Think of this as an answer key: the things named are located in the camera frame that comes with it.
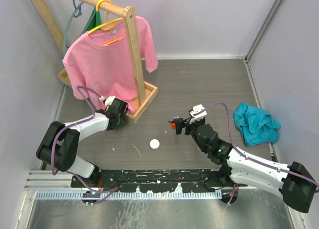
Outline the white earbud case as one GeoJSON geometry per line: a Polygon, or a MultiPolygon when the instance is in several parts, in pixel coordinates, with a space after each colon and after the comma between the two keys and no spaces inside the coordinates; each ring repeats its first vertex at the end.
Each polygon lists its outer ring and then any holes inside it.
{"type": "Polygon", "coordinates": [[[152,139],[152,140],[150,140],[150,147],[151,147],[152,149],[158,149],[159,146],[160,146],[160,142],[159,142],[158,139],[152,139]]]}

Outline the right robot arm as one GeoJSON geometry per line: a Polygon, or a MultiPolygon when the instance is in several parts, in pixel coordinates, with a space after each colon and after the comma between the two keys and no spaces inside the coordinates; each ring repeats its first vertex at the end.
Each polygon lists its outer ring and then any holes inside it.
{"type": "Polygon", "coordinates": [[[173,119],[177,135],[190,135],[198,148],[213,163],[220,165],[219,181],[224,186],[248,185],[269,192],[290,208],[308,213],[318,185],[304,165],[298,162],[282,164],[269,161],[219,138],[205,119],[173,119]]]}

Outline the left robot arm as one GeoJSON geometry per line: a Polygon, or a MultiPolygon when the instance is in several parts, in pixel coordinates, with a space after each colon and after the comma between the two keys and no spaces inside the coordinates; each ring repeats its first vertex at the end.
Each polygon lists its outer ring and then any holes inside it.
{"type": "Polygon", "coordinates": [[[70,123],[52,122],[38,149],[36,157],[53,170],[69,172],[82,177],[88,187],[95,187],[100,175],[97,166],[77,156],[79,143],[98,132],[110,131],[126,125],[128,103],[114,96],[103,101],[105,109],[70,123]]]}

